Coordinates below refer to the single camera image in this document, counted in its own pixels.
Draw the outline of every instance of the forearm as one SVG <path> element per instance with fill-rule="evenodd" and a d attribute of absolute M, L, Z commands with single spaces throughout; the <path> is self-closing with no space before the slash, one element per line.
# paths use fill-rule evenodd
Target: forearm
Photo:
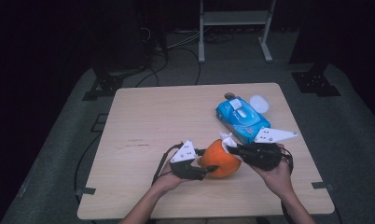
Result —
<path fill-rule="evenodd" d="M 131 210 L 131 212 L 123 218 L 119 224 L 140 224 L 146 223 L 150 218 L 150 215 L 153 212 L 153 209 L 156 206 L 156 203 L 159 201 L 162 195 L 166 191 L 151 188 L 147 193 L 141 198 L 138 204 Z"/>
<path fill-rule="evenodd" d="M 296 224 L 314 224 L 315 221 L 304 208 L 298 196 L 295 193 L 290 193 L 285 196 L 280 196 L 289 215 Z"/>

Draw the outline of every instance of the dark background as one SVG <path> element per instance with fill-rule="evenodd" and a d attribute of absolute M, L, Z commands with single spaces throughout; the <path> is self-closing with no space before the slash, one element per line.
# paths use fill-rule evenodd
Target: dark background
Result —
<path fill-rule="evenodd" d="M 164 0 L 162 13 L 158 2 L 0 0 L 0 219 L 87 69 L 98 61 L 118 70 L 146 65 L 150 50 L 140 27 L 154 29 L 152 42 L 161 36 L 155 28 L 198 29 L 199 0 Z M 268 5 L 205 3 L 224 10 Z M 278 1 L 271 29 L 298 28 L 290 62 L 325 57 L 347 74 L 375 115 L 375 0 Z"/>

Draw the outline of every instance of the white shelf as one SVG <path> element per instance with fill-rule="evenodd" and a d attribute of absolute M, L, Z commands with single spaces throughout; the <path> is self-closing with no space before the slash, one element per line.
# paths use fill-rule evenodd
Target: white shelf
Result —
<path fill-rule="evenodd" d="M 269 11 L 204 12 L 203 25 L 266 24 Z"/>

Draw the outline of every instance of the wire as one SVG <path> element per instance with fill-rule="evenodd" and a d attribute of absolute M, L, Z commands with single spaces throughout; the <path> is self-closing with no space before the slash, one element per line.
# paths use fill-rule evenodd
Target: wire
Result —
<path fill-rule="evenodd" d="M 211 28 L 212 28 L 212 26 L 207 27 L 204 30 L 204 34 L 206 34 Z M 192 42 L 192 41 L 194 41 L 194 40 L 196 40 L 196 39 L 198 39 L 200 37 L 200 32 L 194 32 L 194 31 L 185 31 L 185 32 L 180 32 L 180 33 L 174 32 L 174 33 L 177 33 L 177 34 L 195 33 L 195 34 L 192 35 L 192 36 L 190 36 L 190 37 L 188 37 L 188 38 L 186 38 L 186 39 L 184 39 L 184 40 L 181 40 L 181 41 L 179 41 L 179 42 L 177 42 L 177 43 L 175 43 L 175 44 L 173 44 L 171 46 L 168 46 L 167 49 L 172 49 L 172 48 L 176 48 L 176 47 L 179 47 L 179 46 L 186 45 L 187 43 L 190 43 L 190 42 Z M 208 35 L 206 35 L 204 37 L 204 42 L 208 43 L 208 44 L 223 44 L 223 43 L 229 42 L 229 41 L 231 41 L 231 40 L 234 39 L 234 35 L 231 35 L 230 38 L 227 38 L 224 35 L 218 35 L 218 36 L 223 37 L 224 40 L 221 40 L 221 41 L 211 41 L 211 40 L 208 39 Z"/>
<path fill-rule="evenodd" d="M 173 49 L 170 49 L 170 50 L 174 50 L 174 49 L 181 49 L 181 50 L 189 51 L 189 52 L 192 53 L 193 56 L 196 58 L 197 64 L 199 65 L 199 73 L 198 73 L 198 75 L 197 75 L 197 77 L 196 77 L 196 81 L 194 82 L 194 85 L 197 85 L 198 82 L 199 82 L 200 75 L 201 75 L 201 64 L 200 64 L 200 61 L 199 61 L 199 57 L 196 55 L 195 52 L 193 52 L 193 50 L 190 50 L 190 49 L 184 49 L 184 48 L 173 48 Z"/>
<path fill-rule="evenodd" d="M 172 173 L 172 172 L 173 172 L 173 171 L 169 171 L 169 172 L 166 172 L 166 173 L 164 173 L 164 174 L 161 174 L 161 175 L 158 176 L 158 179 L 159 179 L 161 176 L 164 176 L 164 175 L 170 174 L 170 173 Z"/>
<path fill-rule="evenodd" d="M 222 34 L 209 34 L 205 37 L 204 41 L 206 44 L 212 44 L 212 45 L 224 44 L 234 39 L 233 34 L 228 34 L 228 35 L 230 35 L 231 37 L 227 37 L 226 35 L 222 35 Z"/>
<path fill-rule="evenodd" d="M 160 56 L 160 57 L 163 57 L 165 59 L 165 64 L 162 66 L 162 68 L 160 68 L 159 70 L 155 71 L 153 70 L 152 68 L 149 68 L 150 70 L 152 70 L 152 73 L 150 73 L 149 75 L 145 76 L 144 78 L 142 78 L 136 85 L 135 85 L 135 88 L 139 87 L 139 85 L 141 85 L 142 82 L 144 82 L 147 78 L 151 77 L 151 76 L 155 76 L 156 78 L 156 81 L 157 81 L 157 85 L 159 86 L 160 85 L 160 81 L 159 81 L 159 78 L 157 76 L 157 73 L 161 70 L 163 70 L 167 64 L 168 64 L 168 59 L 160 54 L 158 54 L 157 56 Z"/>
<path fill-rule="evenodd" d="M 180 148 L 183 144 L 180 143 L 178 145 L 173 145 L 172 147 L 168 148 L 167 151 L 162 155 L 158 169 L 156 170 L 156 173 L 153 175 L 152 185 L 156 182 L 156 180 L 160 177 L 159 173 L 162 170 L 162 167 L 165 163 L 165 160 L 167 160 L 168 154 L 175 148 Z"/>
<path fill-rule="evenodd" d="M 191 31 L 191 30 L 174 30 L 174 31 L 171 31 L 171 33 L 173 34 L 176 34 L 176 35 L 186 35 L 186 36 L 190 36 L 190 35 L 195 35 L 197 33 L 197 31 Z"/>
<path fill-rule="evenodd" d="M 214 11 L 218 11 L 219 7 L 220 7 L 220 2 L 221 0 L 218 0 L 217 3 L 216 3 L 216 6 L 214 8 Z M 226 4 L 227 4 L 228 0 L 225 0 L 223 2 L 223 6 L 222 6 L 222 9 L 221 11 L 225 8 Z M 209 31 L 211 29 L 212 26 L 208 26 L 204 31 L 203 33 L 207 33 L 207 31 Z M 197 38 L 200 37 L 200 32 L 193 32 L 193 31 L 180 31 L 180 32 L 174 32 L 174 33 L 178 33 L 178 34 L 185 34 L 185 33 L 195 33 L 194 35 L 184 39 L 184 40 L 181 40 L 180 42 L 176 43 L 176 44 L 173 44 L 171 46 L 168 46 L 167 49 L 172 49 L 172 48 L 176 48 L 176 47 L 179 47 L 179 46 L 183 46 L 183 45 L 186 45 L 187 43 L 193 41 L 193 40 L 196 40 Z"/>
<path fill-rule="evenodd" d="M 77 172 L 79 170 L 79 167 L 80 167 L 80 163 L 82 163 L 83 161 L 83 158 L 85 157 L 86 153 L 89 151 L 89 149 L 91 148 L 91 146 L 94 144 L 94 142 L 100 138 L 100 136 L 102 135 L 103 133 L 100 133 L 98 134 L 90 143 L 89 145 L 86 147 L 85 151 L 83 152 L 83 154 L 80 156 L 80 159 L 79 159 L 79 162 L 77 163 L 77 166 L 76 166 L 76 169 L 75 169 L 75 175 L 74 175 L 74 190 L 75 192 L 77 191 Z M 76 201 L 77 203 L 80 203 L 80 200 L 79 200 L 79 197 L 77 195 L 75 195 L 76 197 Z"/>
<path fill-rule="evenodd" d="M 335 206 L 335 210 L 336 210 L 337 218 L 339 219 L 339 223 L 342 224 L 342 218 L 341 218 L 339 209 L 337 208 L 337 206 L 334 203 L 333 203 L 333 205 Z"/>
<path fill-rule="evenodd" d="M 146 30 L 147 31 L 147 38 L 146 38 L 146 40 L 142 40 L 142 41 L 144 41 L 144 43 L 146 43 L 146 41 L 148 41 L 150 39 L 150 37 L 151 37 L 150 30 L 147 29 L 147 28 L 145 28 L 145 27 L 142 27 L 141 30 Z"/>

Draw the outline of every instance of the black cable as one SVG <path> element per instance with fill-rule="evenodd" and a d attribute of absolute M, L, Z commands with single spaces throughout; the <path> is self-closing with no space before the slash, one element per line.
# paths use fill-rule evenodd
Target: black cable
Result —
<path fill-rule="evenodd" d="M 85 157 L 86 153 L 89 151 L 89 149 L 91 148 L 92 144 L 94 144 L 94 142 L 102 135 L 103 133 L 100 133 L 98 134 L 90 143 L 89 145 L 86 147 L 85 151 L 83 152 L 83 154 L 80 156 L 80 159 L 79 159 L 79 162 L 77 163 L 77 166 L 76 166 L 76 169 L 75 169 L 75 175 L 74 175 L 74 190 L 75 190 L 75 198 L 76 198 L 76 201 L 77 201 L 77 204 L 80 204 L 80 200 L 79 200 L 79 197 L 76 195 L 76 191 L 77 191 L 77 183 L 76 183 L 76 180 L 77 180 L 77 171 L 79 170 L 79 167 L 80 167 L 80 163 L 83 161 L 83 158 Z"/>
<path fill-rule="evenodd" d="M 160 68 L 160 69 L 157 70 L 157 71 L 154 71 L 153 69 L 150 68 L 150 69 L 152 70 L 152 73 L 149 74 L 149 75 L 147 75 L 147 76 L 145 76 L 144 78 L 142 78 L 142 79 L 141 79 L 141 80 L 135 85 L 135 88 L 139 87 L 139 85 L 141 85 L 141 83 L 142 83 L 143 81 L 145 81 L 148 77 L 151 77 L 151 76 L 155 76 L 155 77 L 156 77 L 157 84 L 160 85 L 160 83 L 159 83 L 159 78 L 158 78 L 158 76 L 157 76 L 157 73 L 158 73 L 159 71 L 163 70 L 163 69 L 167 66 L 167 64 L 168 64 L 168 59 L 167 59 L 166 57 L 162 56 L 162 55 L 157 55 L 157 56 L 163 57 L 163 58 L 166 60 L 166 61 L 165 61 L 165 64 L 162 66 L 162 68 Z"/>
<path fill-rule="evenodd" d="M 192 36 L 197 33 L 197 31 L 171 31 L 171 33 L 176 35 L 186 35 L 186 36 Z"/>
<path fill-rule="evenodd" d="M 152 180 L 152 185 L 156 182 L 156 180 L 160 177 L 159 174 L 162 170 L 162 167 L 165 163 L 165 161 L 167 160 L 167 157 L 168 157 L 168 154 L 171 152 L 171 150 L 173 150 L 174 148 L 180 148 L 181 146 L 183 146 L 183 144 L 179 144 L 179 145 L 174 145 L 172 147 L 170 147 L 164 154 L 163 156 L 161 157 L 161 160 L 160 160 L 160 163 L 159 163 L 159 166 L 158 166 L 158 169 L 156 170 L 156 173 L 153 175 L 153 180 Z"/>
<path fill-rule="evenodd" d="M 333 206 L 335 206 L 335 211 L 336 211 L 337 218 L 339 219 L 339 223 L 342 224 L 342 218 L 341 218 L 339 209 L 337 208 L 337 206 L 334 203 L 333 203 Z"/>
<path fill-rule="evenodd" d="M 234 34 L 226 34 L 226 35 L 208 34 L 204 37 L 204 42 L 206 44 L 220 45 L 220 44 L 224 44 L 224 43 L 227 43 L 227 42 L 230 42 L 230 41 L 234 40 Z"/>
<path fill-rule="evenodd" d="M 284 213 L 284 217 L 287 221 L 287 223 L 289 224 L 295 224 L 295 222 L 293 221 L 292 217 L 289 215 L 289 212 L 287 211 L 285 205 L 283 204 L 283 202 L 281 202 L 281 208 L 283 209 L 283 213 Z"/>
<path fill-rule="evenodd" d="M 158 176 L 158 179 L 159 179 L 161 176 L 164 176 L 164 175 L 170 174 L 170 173 L 172 173 L 172 172 L 173 172 L 173 171 L 169 171 L 169 172 L 166 172 L 166 173 L 164 173 L 164 174 L 161 174 L 161 175 Z"/>
<path fill-rule="evenodd" d="M 174 50 L 174 49 L 181 49 L 181 50 L 186 50 L 186 51 L 189 51 L 190 53 L 193 54 L 193 56 L 196 58 L 196 61 L 197 61 L 197 64 L 199 65 L 199 73 L 196 77 L 196 81 L 194 82 L 194 85 L 197 85 L 198 82 L 199 82 L 199 78 L 200 78 L 200 74 L 201 74 L 201 64 L 200 64 L 200 61 L 199 61 L 199 57 L 196 55 L 195 52 L 193 52 L 193 50 L 190 50 L 190 49 L 184 49 L 184 48 L 171 48 L 169 50 Z"/>

